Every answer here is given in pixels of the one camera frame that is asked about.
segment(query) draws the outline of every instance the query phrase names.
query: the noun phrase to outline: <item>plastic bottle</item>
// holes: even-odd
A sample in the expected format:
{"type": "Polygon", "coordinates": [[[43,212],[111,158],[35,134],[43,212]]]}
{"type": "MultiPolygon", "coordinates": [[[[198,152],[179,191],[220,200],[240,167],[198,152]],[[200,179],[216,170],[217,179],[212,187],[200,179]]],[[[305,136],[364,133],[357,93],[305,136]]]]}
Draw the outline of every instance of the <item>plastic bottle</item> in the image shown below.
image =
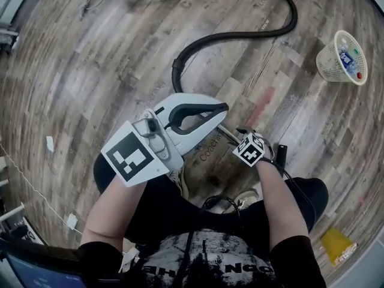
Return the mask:
{"type": "Polygon", "coordinates": [[[351,75],[351,77],[355,77],[357,79],[362,78],[362,74],[360,73],[359,65],[353,60],[353,58],[348,54],[348,46],[347,45],[339,45],[338,54],[343,63],[346,71],[351,75]]]}

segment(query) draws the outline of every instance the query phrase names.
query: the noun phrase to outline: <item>cable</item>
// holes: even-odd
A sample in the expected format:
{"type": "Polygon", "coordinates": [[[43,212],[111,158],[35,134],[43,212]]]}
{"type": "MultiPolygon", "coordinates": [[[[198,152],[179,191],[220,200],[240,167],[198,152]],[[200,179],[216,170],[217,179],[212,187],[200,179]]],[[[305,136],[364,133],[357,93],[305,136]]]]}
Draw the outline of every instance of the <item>cable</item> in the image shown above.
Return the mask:
{"type": "Polygon", "coordinates": [[[86,9],[87,11],[90,11],[90,10],[92,10],[92,9],[94,9],[94,8],[96,8],[96,7],[98,7],[104,0],[99,0],[99,1],[97,1],[97,3],[95,3],[95,5],[93,5],[93,6],[90,7],[89,5],[91,4],[91,1],[92,1],[92,0],[88,0],[87,3],[86,3],[87,6],[86,6],[85,9],[86,9]]]}
{"type": "Polygon", "coordinates": [[[262,38],[279,37],[292,31],[298,22],[298,11],[295,3],[292,0],[286,0],[291,10],[290,22],[278,29],[272,31],[259,31],[259,32],[224,32],[205,36],[197,41],[188,45],[174,60],[172,65],[172,85],[176,93],[183,93],[181,86],[181,74],[184,70],[186,62],[196,52],[208,47],[214,43],[226,40],[258,40],[262,38]]]}
{"type": "MultiPolygon", "coordinates": [[[[65,226],[67,226],[68,228],[70,228],[67,224],[67,222],[64,221],[64,219],[62,217],[60,217],[60,215],[56,212],[56,210],[54,210],[51,205],[49,204],[48,200],[46,199],[46,197],[44,195],[42,195],[38,190],[35,189],[35,187],[31,184],[31,182],[28,180],[27,177],[25,177],[24,173],[19,169],[19,167],[17,166],[17,164],[12,160],[12,158],[8,155],[8,153],[5,151],[4,147],[1,145],[0,143],[0,147],[2,149],[2,151],[4,151],[5,155],[8,157],[8,159],[13,163],[13,165],[15,166],[15,168],[20,172],[20,174],[22,175],[22,177],[25,179],[25,181],[31,186],[31,188],[37,192],[37,194],[39,194],[47,203],[48,207],[59,217],[59,219],[61,221],[63,221],[63,223],[65,224],[65,226]]],[[[78,232],[79,234],[83,234],[82,232],[78,231],[77,229],[73,229],[75,232],[78,232]]]]}
{"type": "Polygon", "coordinates": [[[273,160],[270,160],[268,158],[261,158],[259,161],[265,161],[265,162],[268,162],[268,163],[271,163],[272,165],[274,165],[276,167],[276,169],[280,172],[283,172],[288,180],[290,181],[292,187],[298,192],[298,194],[311,206],[311,209],[312,209],[312,212],[313,212],[313,221],[312,221],[312,224],[310,225],[310,228],[309,230],[311,230],[316,222],[316,218],[317,218],[317,212],[316,212],[316,209],[315,207],[313,206],[311,200],[307,197],[307,195],[305,195],[305,193],[300,189],[300,187],[297,185],[297,183],[293,180],[293,178],[288,174],[288,172],[283,169],[281,166],[279,166],[275,161],[273,160]]]}
{"type": "Polygon", "coordinates": [[[184,250],[184,256],[182,258],[182,262],[181,262],[180,267],[178,269],[178,273],[176,274],[176,277],[173,280],[172,285],[170,286],[171,288],[181,287],[182,279],[184,278],[185,271],[187,270],[188,262],[190,259],[190,250],[191,250],[193,233],[197,229],[197,224],[199,222],[200,216],[207,209],[211,209],[214,205],[216,205],[221,200],[227,200],[228,202],[231,203],[231,205],[234,207],[236,213],[238,214],[239,220],[241,222],[241,226],[244,229],[244,225],[243,225],[243,222],[242,222],[241,216],[240,216],[239,207],[236,205],[236,203],[232,199],[230,199],[229,197],[227,197],[223,194],[219,194],[219,195],[215,195],[215,196],[211,196],[211,197],[207,198],[205,200],[203,206],[200,208],[199,213],[196,216],[195,222],[192,225],[192,229],[190,230],[190,232],[188,234],[187,244],[185,245],[185,250],[184,250]]]}
{"type": "Polygon", "coordinates": [[[286,0],[291,10],[290,22],[277,30],[259,31],[259,32],[224,32],[205,36],[188,45],[174,60],[172,65],[172,85],[176,93],[182,93],[181,74],[185,63],[196,52],[208,47],[214,43],[226,40],[257,40],[262,38],[279,37],[292,31],[298,22],[298,11],[292,0],[286,0]]]}

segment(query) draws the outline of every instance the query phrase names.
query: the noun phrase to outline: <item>black hose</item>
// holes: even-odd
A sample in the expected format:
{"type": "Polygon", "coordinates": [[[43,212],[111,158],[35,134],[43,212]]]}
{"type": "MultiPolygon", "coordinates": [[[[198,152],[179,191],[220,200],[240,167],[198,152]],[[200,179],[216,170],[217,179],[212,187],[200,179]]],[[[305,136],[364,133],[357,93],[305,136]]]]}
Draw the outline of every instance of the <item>black hose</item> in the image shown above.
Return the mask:
{"type": "Polygon", "coordinates": [[[279,37],[292,31],[298,22],[298,11],[292,0],[286,0],[291,10],[290,22],[277,30],[259,32],[224,32],[205,36],[188,45],[174,60],[172,65],[172,85],[176,93],[183,93],[181,86],[181,74],[188,59],[201,49],[217,42],[226,40],[258,40],[262,38],[279,37]]]}
{"type": "Polygon", "coordinates": [[[188,45],[174,60],[172,65],[172,85],[176,93],[182,93],[181,74],[188,59],[201,49],[226,40],[259,40],[262,38],[279,37],[292,31],[298,22],[298,11],[292,0],[286,0],[291,10],[290,22],[277,30],[258,32],[224,32],[205,36],[188,45]]]}

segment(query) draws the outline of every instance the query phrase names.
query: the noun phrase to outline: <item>black cord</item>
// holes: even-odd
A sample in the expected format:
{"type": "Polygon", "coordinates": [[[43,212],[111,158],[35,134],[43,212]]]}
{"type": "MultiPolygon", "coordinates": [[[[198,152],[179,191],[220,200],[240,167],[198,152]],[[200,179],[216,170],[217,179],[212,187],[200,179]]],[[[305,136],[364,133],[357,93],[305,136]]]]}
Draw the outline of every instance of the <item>black cord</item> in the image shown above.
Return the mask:
{"type": "Polygon", "coordinates": [[[298,11],[292,0],[286,0],[291,10],[290,22],[277,30],[259,32],[224,32],[205,36],[188,45],[174,60],[172,65],[172,85],[176,93],[183,93],[181,74],[188,59],[196,52],[217,42],[227,40],[259,40],[263,38],[279,37],[292,31],[298,22],[298,11]]]}
{"type": "Polygon", "coordinates": [[[181,287],[182,286],[182,279],[185,276],[185,272],[187,270],[187,266],[190,260],[190,250],[191,250],[191,244],[192,244],[192,237],[193,233],[197,230],[197,225],[199,223],[199,218],[200,216],[207,210],[211,209],[214,205],[216,205],[219,201],[221,200],[227,200],[228,202],[231,203],[231,205],[234,207],[236,213],[238,214],[240,223],[242,228],[244,228],[243,221],[240,216],[240,210],[239,207],[236,205],[236,203],[230,199],[229,197],[220,194],[220,195],[215,195],[207,198],[203,204],[203,206],[200,208],[199,213],[197,214],[197,217],[195,219],[194,225],[192,225],[192,229],[190,230],[188,234],[188,239],[187,239],[187,244],[185,245],[185,250],[184,250],[184,256],[182,258],[182,262],[180,264],[178,273],[176,274],[175,279],[172,282],[172,285],[170,288],[175,288],[175,287],[181,287]]]}
{"type": "Polygon", "coordinates": [[[185,67],[185,63],[196,52],[215,43],[227,40],[259,40],[263,38],[279,37],[292,31],[298,22],[298,11],[292,0],[286,0],[290,11],[290,22],[277,30],[258,31],[258,32],[224,32],[205,36],[188,45],[174,60],[172,65],[172,85],[176,93],[182,93],[181,74],[185,67]]]}
{"type": "Polygon", "coordinates": [[[307,195],[305,195],[305,193],[300,189],[300,187],[297,185],[297,183],[295,182],[295,180],[293,180],[293,178],[288,174],[288,172],[283,169],[281,166],[279,166],[275,161],[273,160],[270,160],[268,158],[261,158],[259,161],[265,161],[265,162],[268,162],[268,163],[271,163],[272,165],[274,165],[276,167],[276,169],[280,172],[283,172],[288,180],[290,181],[292,187],[299,193],[299,195],[311,206],[311,209],[312,209],[312,212],[313,212],[313,221],[310,225],[310,228],[309,230],[311,230],[316,222],[316,218],[317,218],[317,214],[316,214],[316,209],[315,207],[313,206],[311,200],[307,197],[307,195]]]}

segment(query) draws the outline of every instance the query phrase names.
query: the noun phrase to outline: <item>shoe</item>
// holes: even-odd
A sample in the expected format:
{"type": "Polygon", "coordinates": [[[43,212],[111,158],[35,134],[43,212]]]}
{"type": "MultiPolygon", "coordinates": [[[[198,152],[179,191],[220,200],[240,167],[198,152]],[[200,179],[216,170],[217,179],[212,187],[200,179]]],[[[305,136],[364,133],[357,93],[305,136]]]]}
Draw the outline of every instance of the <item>shoe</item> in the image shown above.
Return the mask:
{"type": "Polygon", "coordinates": [[[188,200],[190,192],[187,187],[187,183],[184,179],[184,166],[179,170],[173,170],[167,174],[168,178],[177,186],[180,191],[180,195],[188,200]]]}
{"type": "MultiPolygon", "coordinates": [[[[239,194],[237,198],[234,199],[234,202],[236,203],[239,210],[244,210],[249,206],[251,206],[253,203],[256,203],[260,200],[261,199],[259,194],[255,189],[252,188],[251,190],[248,190],[239,194]]],[[[231,205],[226,211],[224,211],[224,213],[228,214],[234,211],[235,211],[235,207],[231,205]]]]}

